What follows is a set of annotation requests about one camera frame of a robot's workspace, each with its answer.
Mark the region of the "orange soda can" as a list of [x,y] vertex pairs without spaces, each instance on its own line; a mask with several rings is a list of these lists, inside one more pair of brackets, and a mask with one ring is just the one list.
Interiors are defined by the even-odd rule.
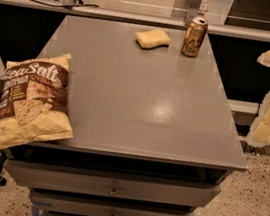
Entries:
[[185,56],[196,57],[207,34],[208,22],[203,17],[195,17],[189,22],[181,52]]

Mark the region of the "yellow sponge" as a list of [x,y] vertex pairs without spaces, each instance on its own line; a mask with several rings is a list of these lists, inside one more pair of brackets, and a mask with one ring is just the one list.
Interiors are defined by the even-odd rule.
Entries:
[[135,33],[139,46],[143,49],[153,49],[159,46],[168,46],[171,42],[170,37],[163,30],[150,30]]

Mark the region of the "grey drawer cabinet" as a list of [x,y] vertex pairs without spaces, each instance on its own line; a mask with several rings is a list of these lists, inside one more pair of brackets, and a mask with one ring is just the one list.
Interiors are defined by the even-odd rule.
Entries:
[[[43,54],[72,55],[73,137],[19,146],[7,161],[219,186],[230,173],[244,170],[246,159],[210,46],[203,45],[195,58],[185,57],[182,32],[174,30],[168,47],[143,50],[137,30],[125,22],[71,15],[62,21]],[[193,215],[199,207],[27,188],[30,194],[125,201]]]

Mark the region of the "middle grey drawer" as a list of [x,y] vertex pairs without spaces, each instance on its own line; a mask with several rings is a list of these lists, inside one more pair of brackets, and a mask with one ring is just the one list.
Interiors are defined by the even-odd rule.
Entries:
[[152,207],[125,201],[98,200],[64,196],[51,193],[32,192],[31,202],[38,208],[56,213],[83,216],[194,216],[192,212],[173,210],[165,207]]

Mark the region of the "top grey drawer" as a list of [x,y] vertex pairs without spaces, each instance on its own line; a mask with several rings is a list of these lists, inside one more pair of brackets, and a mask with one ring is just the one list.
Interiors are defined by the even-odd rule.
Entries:
[[93,171],[8,160],[4,168],[18,185],[51,191],[152,203],[203,207],[221,192],[219,185],[134,174]]

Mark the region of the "sea salt chips bag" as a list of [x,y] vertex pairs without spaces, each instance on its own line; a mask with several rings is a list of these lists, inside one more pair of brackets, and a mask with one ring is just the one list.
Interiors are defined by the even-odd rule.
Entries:
[[0,96],[0,151],[31,142],[70,139],[69,54],[9,62]]

